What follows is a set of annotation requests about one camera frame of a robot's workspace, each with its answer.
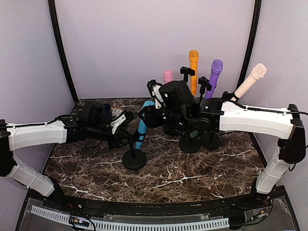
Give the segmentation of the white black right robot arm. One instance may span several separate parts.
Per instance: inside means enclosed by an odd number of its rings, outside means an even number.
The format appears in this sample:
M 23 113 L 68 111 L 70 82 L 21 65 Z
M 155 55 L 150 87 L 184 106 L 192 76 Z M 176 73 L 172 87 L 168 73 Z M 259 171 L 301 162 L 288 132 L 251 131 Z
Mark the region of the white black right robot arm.
M 263 203 L 264 194 L 270 193 L 287 169 L 306 156 L 306 132 L 295 104 L 280 109 L 252 107 L 226 99 L 227 92 L 223 98 L 203 99 L 198 103 L 185 81 L 159 85 L 151 80 L 147 87 L 162 104 L 145 106 L 139 111 L 139 118 L 148 128 L 171 124 L 182 126 L 186 133 L 243 131 L 278 138 L 272 159 L 258 176 L 254 191 L 245 199 L 250 209 Z

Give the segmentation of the blue microphone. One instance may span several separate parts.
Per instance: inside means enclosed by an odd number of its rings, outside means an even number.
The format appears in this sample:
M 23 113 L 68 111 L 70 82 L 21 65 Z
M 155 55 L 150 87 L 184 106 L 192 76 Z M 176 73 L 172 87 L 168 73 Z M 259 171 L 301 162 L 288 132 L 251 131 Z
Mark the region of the blue microphone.
M 152 105 L 155 105 L 153 101 L 145 101 L 142 108 Z M 139 150 L 142 147 L 146 134 L 147 134 L 147 126 L 142 120 L 140 120 L 137 130 L 138 138 L 137 141 L 135 142 L 135 149 Z

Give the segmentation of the black stand of blue microphone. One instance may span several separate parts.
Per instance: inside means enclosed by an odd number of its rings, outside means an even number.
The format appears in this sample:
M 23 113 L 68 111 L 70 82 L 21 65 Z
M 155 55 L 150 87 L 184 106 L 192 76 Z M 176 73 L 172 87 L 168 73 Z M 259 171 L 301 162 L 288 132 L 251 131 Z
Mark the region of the black stand of blue microphone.
M 129 150 L 126 151 L 122 156 L 122 164 L 128 170 L 138 171 L 142 169 L 147 162 L 146 155 L 143 151 L 135 149 L 132 137 L 127 136 Z

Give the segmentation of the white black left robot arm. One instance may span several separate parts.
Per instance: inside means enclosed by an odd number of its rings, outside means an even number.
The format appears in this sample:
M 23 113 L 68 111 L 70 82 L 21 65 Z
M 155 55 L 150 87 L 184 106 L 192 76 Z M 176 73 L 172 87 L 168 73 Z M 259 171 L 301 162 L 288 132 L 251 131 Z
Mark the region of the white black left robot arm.
M 133 144 L 133 136 L 125 129 L 134 114 L 107 103 L 86 102 L 76 115 L 60 115 L 52 121 L 32 124 L 7 124 L 0 121 L 0 175 L 31 188 L 58 210 L 68 206 L 61 187 L 51 178 L 23 163 L 13 152 L 44 144 L 74 143 L 86 139 L 105 141 L 109 149 Z

